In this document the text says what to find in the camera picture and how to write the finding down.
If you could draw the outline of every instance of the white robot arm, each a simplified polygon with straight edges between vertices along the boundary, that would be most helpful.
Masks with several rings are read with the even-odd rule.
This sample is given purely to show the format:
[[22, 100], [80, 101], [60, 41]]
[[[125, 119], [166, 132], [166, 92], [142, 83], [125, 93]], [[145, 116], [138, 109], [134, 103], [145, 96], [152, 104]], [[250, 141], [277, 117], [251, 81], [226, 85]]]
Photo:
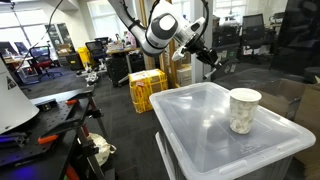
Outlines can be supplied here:
[[203, 17], [194, 23], [189, 23], [181, 15], [177, 15], [173, 6], [165, 0], [157, 0], [152, 10], [150, 22], [147, 28], [140, 24], [139, 20], [133, 19], [127, 11], [124, 0], [109, 0], [121, 21], [128, 30], [140, 42], [143, 52], [148, 56], [159, 56], [171, 39], [175, 39], [180, 48], [172, 57], [176, 61], [184, 57], [184, 53], [189, 51], [196, 53], [197, 59], [216, 69], [219, 67], [217, 54], [213, 49], [204, 46], [204, 41], [196, 31], [205, 24]]

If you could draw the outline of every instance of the gray carpet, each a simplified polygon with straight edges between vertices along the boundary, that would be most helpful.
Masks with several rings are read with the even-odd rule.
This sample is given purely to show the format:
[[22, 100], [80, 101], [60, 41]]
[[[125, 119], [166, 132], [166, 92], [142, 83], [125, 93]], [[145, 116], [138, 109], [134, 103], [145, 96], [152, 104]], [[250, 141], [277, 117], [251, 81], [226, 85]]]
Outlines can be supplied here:
[[[44, 78], [41, 83], [28, 86], [28, 98], [36, 98], [86, 87], [84, 78], [76, 78], [75, 71], [54, 68], [63, 76]], [[137, 114], [131, 102], [129, 86], [113, 88], [107, 77], [95, 91], [98, 108], [104, 113], [104, 125], [109, 143], [118, 149], [109, 157], [103, 169], [115, 168], [119, 180], [169, 179], [154, 135], [160, 128], [154, 111]], [[87, 120], [90, 132], [102, 134], [95, 120]]]

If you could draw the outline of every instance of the computer monitor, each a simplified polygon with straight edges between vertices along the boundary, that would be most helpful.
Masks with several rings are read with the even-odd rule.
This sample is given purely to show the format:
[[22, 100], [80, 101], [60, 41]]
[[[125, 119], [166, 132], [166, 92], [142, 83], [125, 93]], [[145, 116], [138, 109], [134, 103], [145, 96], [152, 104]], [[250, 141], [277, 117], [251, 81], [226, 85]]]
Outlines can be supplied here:
[[18, 54], [17, 51], [11, 46], [9, 41], [0, 42], [0, 52], [4, 58], [7, 56], [6, 49], [8, 49], [8, 51], [10, 51], [12, 54]]
[[14, 42], [14, 44], [17, 46], [20, 55], [28, 53], [28, 48], [24, 45], [23, 42]]

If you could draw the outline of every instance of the plastic bag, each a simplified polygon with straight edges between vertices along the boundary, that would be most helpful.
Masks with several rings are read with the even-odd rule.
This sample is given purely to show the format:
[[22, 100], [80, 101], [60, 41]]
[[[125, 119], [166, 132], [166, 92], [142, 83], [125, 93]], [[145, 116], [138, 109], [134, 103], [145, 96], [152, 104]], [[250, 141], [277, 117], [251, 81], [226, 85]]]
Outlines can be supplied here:
[[89, 137], [93, 140], [95, 147], [99, 148], [99, 153], [95, 156], [99, 166], [102, 166], [107, 162], [109, 154], [114, 154], [117, 148], [114, 145], [108, 144], [108, 142], [98, 134], [89, 133]]

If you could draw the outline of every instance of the black table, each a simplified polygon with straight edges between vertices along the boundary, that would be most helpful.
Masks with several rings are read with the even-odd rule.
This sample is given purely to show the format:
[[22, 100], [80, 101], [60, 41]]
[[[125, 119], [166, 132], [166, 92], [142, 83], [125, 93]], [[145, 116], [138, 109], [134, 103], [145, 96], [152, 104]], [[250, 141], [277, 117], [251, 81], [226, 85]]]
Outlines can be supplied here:
[[[79, 94], [83, 93], [88, 95], [86, 99], [83, 96], [79, 96]], [[88, 87], [32, 99], [31, 102], [34, 104], [38, 104], [40, 102], [48, 101], [51, 99], [56, 99], [56, 101], [59, 102], [77, 98], [79, 99], [79, 103], [74, 106], [74, 116], [81, 117], [84, 119], [89, 106], [91, 105], [91, 108], [95, 108], [95, 105], [92, 106], [92, 104], [90, 104], [93, 101], [93, 93], [94, 88]], [[69, 165], [70, 157], [77, 144], [77, 134], [82, 144], [85, 144], [87, 139], [85, 138], [85, 135], [81, 128], [77, 130], [77, 133], [76, 131], [68, 131], [62, 138], [59, 139], [60, 142], [56, 144], [54, 149], [47, 152], [45, 155], [38, 157], [31, 162], [19, 165], [17, 167], [1, 169], [0, 179], [63, 179], [66, 173], [66, 169]], [[90, 161], [90, 164], [94, 167], [93, 169], [94, 172], [96, 172], [98, 179], [104, 179], [103, 173], [95, 157], [90, 156], [88, 157], [88, 159]]]

